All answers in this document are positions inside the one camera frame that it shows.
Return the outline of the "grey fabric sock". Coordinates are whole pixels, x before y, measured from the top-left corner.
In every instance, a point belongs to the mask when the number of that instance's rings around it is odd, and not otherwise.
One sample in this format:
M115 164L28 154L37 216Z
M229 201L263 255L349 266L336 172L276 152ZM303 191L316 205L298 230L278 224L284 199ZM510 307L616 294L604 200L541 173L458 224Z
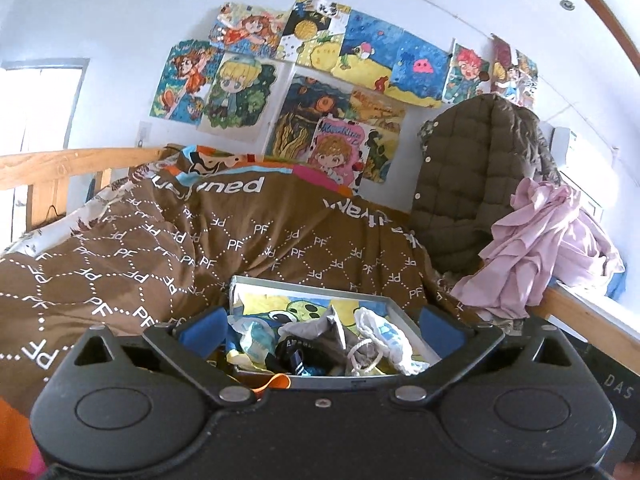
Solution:
M370 375L383 359L373 344L343 325L334 307L310 321L286 323L278 334L280 340L293 336L322 350L333 362L331 375Z

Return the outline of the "light blue patterned sock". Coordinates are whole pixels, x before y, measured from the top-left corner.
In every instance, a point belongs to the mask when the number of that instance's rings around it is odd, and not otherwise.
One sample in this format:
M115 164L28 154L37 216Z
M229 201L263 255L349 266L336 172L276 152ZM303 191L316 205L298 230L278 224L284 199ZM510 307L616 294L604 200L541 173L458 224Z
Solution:
M263 319L256 316L229 315L228 323L240 337L243 353L256 365L265 365L267 356L274 353L277 333Z

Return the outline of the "white blue patterned cloth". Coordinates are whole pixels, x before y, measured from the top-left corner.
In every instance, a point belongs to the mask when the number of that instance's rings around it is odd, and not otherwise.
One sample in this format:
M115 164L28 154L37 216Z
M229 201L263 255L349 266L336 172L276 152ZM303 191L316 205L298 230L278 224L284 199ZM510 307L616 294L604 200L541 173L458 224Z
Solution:
M405 376L419 375L430 364L413 357L412 345L405 333L369 309L359 309L354 314L358 332L375 346L376 352Z

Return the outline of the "orange cup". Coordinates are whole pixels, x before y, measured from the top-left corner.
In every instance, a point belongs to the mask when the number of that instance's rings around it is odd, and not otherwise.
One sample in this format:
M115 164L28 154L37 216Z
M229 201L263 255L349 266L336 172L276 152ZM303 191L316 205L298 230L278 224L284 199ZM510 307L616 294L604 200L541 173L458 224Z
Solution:
M274 374L263 385L252 387L250 391L254 393L257 399L261 399L267 391L270 390L286 390L291 388L292 380L287 374Z

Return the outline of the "black fabric item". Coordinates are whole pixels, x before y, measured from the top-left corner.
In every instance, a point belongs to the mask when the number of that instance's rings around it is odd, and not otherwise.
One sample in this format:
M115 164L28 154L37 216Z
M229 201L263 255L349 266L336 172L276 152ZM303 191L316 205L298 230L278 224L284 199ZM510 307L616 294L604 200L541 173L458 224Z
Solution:
M333 368L331 359L309 341L289 336L281 340L265 364L270 372L295 376L323 376Z

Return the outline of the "brown PF patterned duvet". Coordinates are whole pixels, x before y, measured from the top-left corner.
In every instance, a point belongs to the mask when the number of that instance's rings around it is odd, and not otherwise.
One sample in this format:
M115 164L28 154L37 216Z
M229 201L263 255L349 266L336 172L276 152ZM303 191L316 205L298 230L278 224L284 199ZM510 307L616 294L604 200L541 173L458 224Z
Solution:
M227 299L235 275L363 292L463 318L416 232L307 169L140 167L1 255L1 397L28 413L81 334L137 335Z

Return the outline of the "grey storage box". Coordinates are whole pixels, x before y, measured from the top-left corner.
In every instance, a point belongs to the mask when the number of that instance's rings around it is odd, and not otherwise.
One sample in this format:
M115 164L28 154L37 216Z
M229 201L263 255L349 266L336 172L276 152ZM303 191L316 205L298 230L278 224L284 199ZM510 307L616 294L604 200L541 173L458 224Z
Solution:
M282 374L299 389L366 388L440 360L384 296L235 276L228 325L228 370L252 387Z

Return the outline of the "pink cloth garment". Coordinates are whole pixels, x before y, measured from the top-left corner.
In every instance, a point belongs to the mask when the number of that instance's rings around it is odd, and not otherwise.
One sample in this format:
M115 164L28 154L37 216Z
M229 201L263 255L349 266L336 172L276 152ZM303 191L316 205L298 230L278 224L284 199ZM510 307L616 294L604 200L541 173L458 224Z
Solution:
M457 281L451 296L497 318L526 318L554 278L567 286L605 292L625 271L614 243L566 184L521 180L512 211L491 226L482 266Z

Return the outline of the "olive quilted jacket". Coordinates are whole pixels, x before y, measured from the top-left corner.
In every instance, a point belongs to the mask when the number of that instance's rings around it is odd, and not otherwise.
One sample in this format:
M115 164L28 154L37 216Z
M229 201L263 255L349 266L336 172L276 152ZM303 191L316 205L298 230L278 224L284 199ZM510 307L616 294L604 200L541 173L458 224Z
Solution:
M561 182L537 115L502 96L456 104L426 122L420 135L423 162L410 228L440 273L478 269L491 227L512 211L521 180Z

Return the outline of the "pink anime magazine poster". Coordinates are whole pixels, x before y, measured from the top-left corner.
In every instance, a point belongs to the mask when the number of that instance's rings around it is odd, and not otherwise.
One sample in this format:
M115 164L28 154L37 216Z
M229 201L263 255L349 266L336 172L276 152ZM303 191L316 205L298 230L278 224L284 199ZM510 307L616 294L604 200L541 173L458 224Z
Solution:
M306 163L322 171L336 184L357 191L375 130L361 122L323 117L314 130Z

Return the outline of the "blond boy green painting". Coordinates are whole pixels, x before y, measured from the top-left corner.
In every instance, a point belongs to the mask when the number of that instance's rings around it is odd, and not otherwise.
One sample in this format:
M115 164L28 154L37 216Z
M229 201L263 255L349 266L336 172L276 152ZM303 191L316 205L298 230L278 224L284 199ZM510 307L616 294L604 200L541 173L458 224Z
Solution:
M198 131L254 143L267 129L291 70L270 58L225 53L204 100Z

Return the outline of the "orange girl blue painting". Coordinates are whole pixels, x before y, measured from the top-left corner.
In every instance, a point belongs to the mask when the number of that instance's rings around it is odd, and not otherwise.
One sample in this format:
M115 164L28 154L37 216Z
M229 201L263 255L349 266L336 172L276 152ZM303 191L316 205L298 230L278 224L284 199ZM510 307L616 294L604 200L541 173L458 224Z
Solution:
M197 126L223 54L203 40L183 40L173 46L154 94L150 116Z

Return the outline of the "dark seaweed fish painting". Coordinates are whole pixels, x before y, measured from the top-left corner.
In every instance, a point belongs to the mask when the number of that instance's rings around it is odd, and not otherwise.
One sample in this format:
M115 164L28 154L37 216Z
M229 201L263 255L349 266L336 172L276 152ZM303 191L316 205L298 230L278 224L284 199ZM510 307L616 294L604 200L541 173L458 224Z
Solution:
M358 188L363 179L383 183L405 116L405 107L371 92L296 75L266 153L306 162L348 188Z

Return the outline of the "top right anime poster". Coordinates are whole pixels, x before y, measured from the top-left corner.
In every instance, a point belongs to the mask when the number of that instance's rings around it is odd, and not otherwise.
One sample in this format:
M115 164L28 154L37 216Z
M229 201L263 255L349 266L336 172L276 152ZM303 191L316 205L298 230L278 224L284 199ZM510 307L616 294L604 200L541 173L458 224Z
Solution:
M537 64L496 35L491 36L491 91L513 104L534 108Z

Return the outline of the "blue sea jellyfish painting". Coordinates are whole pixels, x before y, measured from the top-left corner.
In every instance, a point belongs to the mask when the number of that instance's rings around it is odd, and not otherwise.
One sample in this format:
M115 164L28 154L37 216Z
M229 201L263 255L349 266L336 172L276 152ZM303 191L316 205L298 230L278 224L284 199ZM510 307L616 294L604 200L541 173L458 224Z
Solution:
M442 105L450 54L408 30L350 12L333 77L399 102Z

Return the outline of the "red-haired girl painting upper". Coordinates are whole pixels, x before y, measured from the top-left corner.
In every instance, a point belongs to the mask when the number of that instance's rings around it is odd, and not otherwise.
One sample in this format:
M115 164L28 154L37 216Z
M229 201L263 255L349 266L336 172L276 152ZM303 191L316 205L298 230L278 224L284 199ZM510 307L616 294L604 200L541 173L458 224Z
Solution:
M208 34L217 49L231 53L275 58L290 11L245 3L226 2Z

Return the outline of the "yellow moon night painting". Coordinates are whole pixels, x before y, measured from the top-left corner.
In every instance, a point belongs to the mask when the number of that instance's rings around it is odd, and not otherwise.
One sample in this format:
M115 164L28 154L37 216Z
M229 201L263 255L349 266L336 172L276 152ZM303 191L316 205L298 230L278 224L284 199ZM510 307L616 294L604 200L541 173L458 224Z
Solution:
M326 0L295 0L276 59L330 72L337 64L352 8Z

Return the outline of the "wooden bed frame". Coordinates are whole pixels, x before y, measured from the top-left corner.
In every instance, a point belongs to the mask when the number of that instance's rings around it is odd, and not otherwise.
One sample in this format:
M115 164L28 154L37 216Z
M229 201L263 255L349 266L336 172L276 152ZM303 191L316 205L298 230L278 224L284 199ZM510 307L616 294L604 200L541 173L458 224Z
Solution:
M164 148L82 148L3 155L1 189L26 186L26 230L31 231L66 215L71 177L93 176L99 191L111 183L114 170L155 162L164 151Z

